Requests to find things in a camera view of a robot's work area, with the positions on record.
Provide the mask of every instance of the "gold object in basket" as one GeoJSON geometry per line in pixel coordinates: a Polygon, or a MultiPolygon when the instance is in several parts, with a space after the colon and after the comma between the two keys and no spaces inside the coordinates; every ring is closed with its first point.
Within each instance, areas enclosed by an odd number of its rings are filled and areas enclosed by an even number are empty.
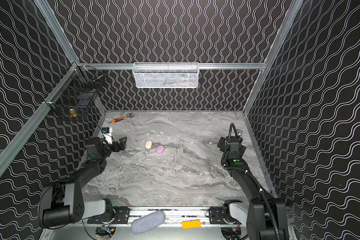
{"type": "Polygon", "coordinates": [[[69,110],[69,114],[71,115],[71,118],[77,118],[76,109],[71,108],[71,109],[69,110]]]}

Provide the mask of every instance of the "white mesh basket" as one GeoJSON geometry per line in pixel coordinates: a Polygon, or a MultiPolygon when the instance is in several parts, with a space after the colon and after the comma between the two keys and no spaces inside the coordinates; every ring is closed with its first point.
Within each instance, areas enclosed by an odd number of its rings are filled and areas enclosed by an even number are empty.
{"type": "Polygon", "coordinates": [[[199,63],[134,63],[138,88],[197,88],[199,63]]]}

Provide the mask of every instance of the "wire basket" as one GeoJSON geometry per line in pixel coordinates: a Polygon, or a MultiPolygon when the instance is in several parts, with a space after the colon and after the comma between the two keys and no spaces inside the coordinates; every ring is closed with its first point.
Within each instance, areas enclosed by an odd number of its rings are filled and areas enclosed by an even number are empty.
{"type": "Polygon", "coordinates": [[[132,74],[138,88],[197,88],[199,63],[133,64],[132,74]]]}
{"type": "Polygon", "coordinates": [[[86,120],[99,94],[104,72],[92,67],[80,66],[62,87],[49,106],[54,114],[64,120],[86,120]]]}

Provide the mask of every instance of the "robotic arm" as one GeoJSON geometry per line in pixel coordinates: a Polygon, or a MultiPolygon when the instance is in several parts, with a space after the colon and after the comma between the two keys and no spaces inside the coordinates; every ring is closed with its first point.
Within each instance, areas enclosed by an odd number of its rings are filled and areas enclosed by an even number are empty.
{"type": "Polygon", "coordinates": [[[227,221],[246,222],[248,236],[251,240],[288,240],[287,214],[284,202],[274,198],[260,185],[253,176],[248,164],[242,159],[245,147],[231,123],[228,137],[221,137],[217,147],[223,152],[221,166],[226,169],[240,185],[250,205],[248,216],[246,207],[237,200],[226,201],[223,205],[227,221]]]}
{"type": "Polygon", "coordinates": [[[86,143],[89,159],[81,169],[67,179],[43,188],[38,206],[39,224],[42,228],[75,223],[82,218],[100,214],[103,214],[104,221],[113,219],[112,204],[109,200],[84,203],[81,188],[104,171],[106,158],[111,152],[125,149],[127,138],[120,138],[119,141],[120,143],[109,144],[99,137],[89,139],[86,143]]]}

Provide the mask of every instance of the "orange handle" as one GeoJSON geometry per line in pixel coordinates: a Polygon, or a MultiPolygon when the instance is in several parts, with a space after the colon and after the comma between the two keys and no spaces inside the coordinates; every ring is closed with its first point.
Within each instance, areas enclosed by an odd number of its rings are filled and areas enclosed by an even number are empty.
{"type": "Polygon", "coordinates": [[[114,120],[110,121],[109,123],[115,123],[115,122],[121,121],[123,119],[125,119],[125,117],[114,119],[114,120]]]}

